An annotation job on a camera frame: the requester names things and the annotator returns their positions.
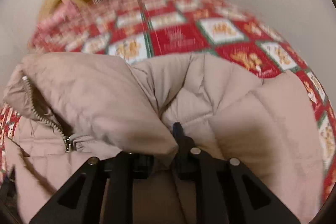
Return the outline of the red checkered bear bedspread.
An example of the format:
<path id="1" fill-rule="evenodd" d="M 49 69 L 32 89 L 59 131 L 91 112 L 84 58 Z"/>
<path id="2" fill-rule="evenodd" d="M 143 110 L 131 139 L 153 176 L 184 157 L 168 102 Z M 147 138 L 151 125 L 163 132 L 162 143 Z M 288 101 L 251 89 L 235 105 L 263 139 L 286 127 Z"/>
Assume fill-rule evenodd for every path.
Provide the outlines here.
<path id="1" fill-rule="evenodd" d="M 172 53 L 205 52 L 261 79 L 293 72 L 311 102 L 322 147 L 326 201 L 335 185 L 335 114 L 307 63 L 274 29 L 225 0 L 104 0 L 86 7 L 65 1 L 41 20 L 31 52 L 82 52 L 129 64 Z"/>

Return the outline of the beige quilted puffer jacket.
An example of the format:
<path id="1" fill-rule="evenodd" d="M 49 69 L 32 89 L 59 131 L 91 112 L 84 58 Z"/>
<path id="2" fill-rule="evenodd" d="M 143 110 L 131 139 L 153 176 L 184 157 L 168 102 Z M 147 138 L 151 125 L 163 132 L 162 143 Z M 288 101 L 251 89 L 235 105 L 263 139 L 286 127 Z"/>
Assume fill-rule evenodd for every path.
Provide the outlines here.
<path id="1" fill-rule="evenodd" d="M 153 176 L 134 186 L 135 223 L 195 223 L 195 189 L 168 172 L 179 122 L 217 159 L 240 159 L 301 223 L 318 211 L 322 149 L 301 80 L 260 79 L 205 53 L 122 58 L 75 52 L 26 56 L 4 102 L 20 114 L 5 139 L 18 213 L 31 221 L 90 157 L 155 156 Z"/>

